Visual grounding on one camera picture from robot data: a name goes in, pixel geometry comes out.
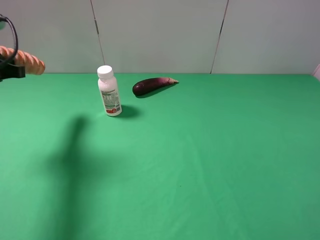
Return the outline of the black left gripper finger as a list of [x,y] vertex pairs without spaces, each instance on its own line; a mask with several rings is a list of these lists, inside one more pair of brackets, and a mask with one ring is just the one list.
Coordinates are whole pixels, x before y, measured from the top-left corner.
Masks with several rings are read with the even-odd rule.
[[3,65],[5,57],[0,57],[0,81],[6,79],[20,79],[26,77],[26,71],[24,66],[19,66],[15,64],[15,61],[12,59],[6,65]]

